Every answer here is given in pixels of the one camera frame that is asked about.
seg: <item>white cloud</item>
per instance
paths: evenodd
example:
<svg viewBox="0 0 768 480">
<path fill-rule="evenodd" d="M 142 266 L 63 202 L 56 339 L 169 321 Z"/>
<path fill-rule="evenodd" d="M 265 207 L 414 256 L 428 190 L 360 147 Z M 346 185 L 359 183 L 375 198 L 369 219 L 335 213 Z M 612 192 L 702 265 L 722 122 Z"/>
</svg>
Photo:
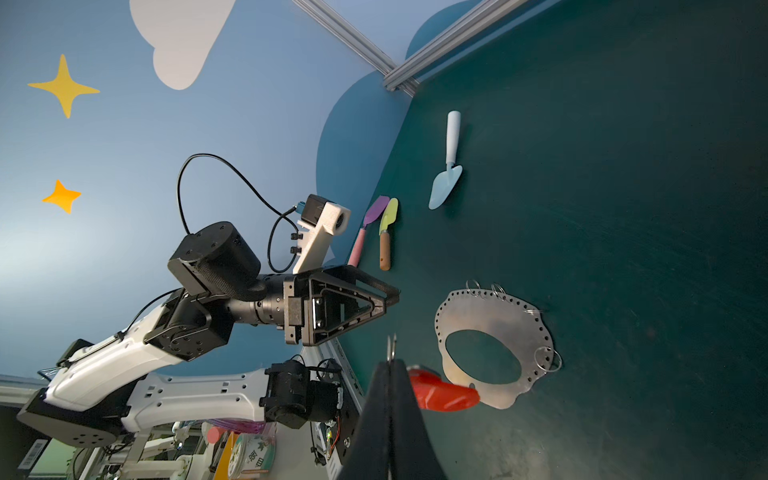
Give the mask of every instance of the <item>white cloud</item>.
<svg viewBox="0 0 768 480">
<path fill-rule="evenodd" d="M 154 47 L 154 71 L 175 90 L 192 85 L 203 69 L 235 0 L 131 0 L 131 16 Z"/>
</svg>

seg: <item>gray plate with holes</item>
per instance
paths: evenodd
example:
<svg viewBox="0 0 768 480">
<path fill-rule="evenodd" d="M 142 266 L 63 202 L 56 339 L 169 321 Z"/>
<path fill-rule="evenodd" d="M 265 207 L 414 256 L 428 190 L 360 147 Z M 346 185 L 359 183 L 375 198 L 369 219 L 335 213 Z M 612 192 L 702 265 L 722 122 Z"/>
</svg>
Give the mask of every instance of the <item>gray plate with holes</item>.
<svg viewBox="0 0 768 480">
<path fill-rule="evenodd" d="M 445 349 L 445 339 L 459 330 L 487 333 L 506 346 L 520 362 L 516 382 L 504 385 L 484 383 L 461 370 Z M 521 393 L 531 389 L 536 380 L 560 368 L 559 356 L 552 348 L 552 338 L 541 321 L 541 312 L 530 303 L 495 290 L 454 290 L 435 315 L 435 335 L 442 355 L 445 377 L 456 385 L 475 384 L 480 401 L 496 409 L 508 409 Z"/>
</svg>

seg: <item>green table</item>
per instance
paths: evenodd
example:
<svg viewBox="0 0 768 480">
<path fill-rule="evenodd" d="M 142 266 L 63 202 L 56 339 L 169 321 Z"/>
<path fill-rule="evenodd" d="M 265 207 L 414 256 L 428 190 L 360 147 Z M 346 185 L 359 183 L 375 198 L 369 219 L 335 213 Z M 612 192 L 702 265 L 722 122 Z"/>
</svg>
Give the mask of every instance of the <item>green table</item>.
<svg viewBox="0 0 768 480">
<path fill-rule="evenodd" d="M 392 270 L 375 234 L 361 262 L 402 300 L 341 339 L 363 386 L 391 333 L 442 371 L 432 321 L 468 279 L 546 310 L 564 358 L 510 409 L 424 413 L 449 478 L 765 478 L 766 12 L 564 0 L 422 86 L 375 193 Z M 465 170 L 430 211 L 453 109 Z M 508 372 L 487 345 L 456 347 Z"/>
</svg>

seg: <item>yellow star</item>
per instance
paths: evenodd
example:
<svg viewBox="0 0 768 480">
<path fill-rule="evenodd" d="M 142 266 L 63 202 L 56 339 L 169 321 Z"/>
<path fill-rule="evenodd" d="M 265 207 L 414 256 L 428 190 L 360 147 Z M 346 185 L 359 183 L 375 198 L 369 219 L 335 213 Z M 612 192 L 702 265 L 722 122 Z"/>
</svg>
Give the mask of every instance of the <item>yellow star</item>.
<svg viewBox="0 0 768 480">
<path fill-rule="evenodd" d="M 71 214 L 72 202 L 74 202 L 74 199 L 77 197 L 80 197 L 80 192 L 67 190 L 64 188 L 64 185 L 61 184 L 61 181 L 56 180 L 56 189 L 53 190 L 53 194 L 48 198 L 44 198 L 43 201 L 49 204 L 58 205 L 64 209 L 65 212 Z"/>
<path fill-rule="evenodd" d="M 61 60 L 58 62 L 58 74 L 56 78 L 51 81 L 46 81 L 42 84 L 29 84 L 33 88 L 41 88 L 42 90 L 50 91 L 56 95 L 56 98 L 61 102 L 61 108 L 64 109 L 64 115 L 69 118 L 72 112 L 72 101 L 78 95 L 83 94 L 97 94 L 99 90 L 95 88 L 86 87 L 72 80 L 69 76 L 69 68 L 67 68 L 67 59 L 64 55 L 61 56 Z"/>
</svg>

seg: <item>barcode label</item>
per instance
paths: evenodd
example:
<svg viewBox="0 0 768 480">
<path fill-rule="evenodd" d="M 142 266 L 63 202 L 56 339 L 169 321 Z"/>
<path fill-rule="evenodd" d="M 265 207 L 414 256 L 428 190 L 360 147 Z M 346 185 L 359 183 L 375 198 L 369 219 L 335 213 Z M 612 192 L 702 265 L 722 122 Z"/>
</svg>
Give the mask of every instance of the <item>barcode label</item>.
<svg viewBox="0 0 768 480">
<path fill-rule="evenodd" d="M 19 470 L 32 470 L 32 467 L 35 466 L 35 462 L 38 461 L 38 457 L 41 453 L 43 453 L 43 449 L 48 444 L 48 440 L 45 439 L 37 439 L 35 440 L 35 443 L 32 444 L 32 447 L 30 447 L 29 452 L 27 452 L 27 455 L 24 455 L 24 460 L 22 460 L 22 463 L 18 464 Z"/>
</svg>

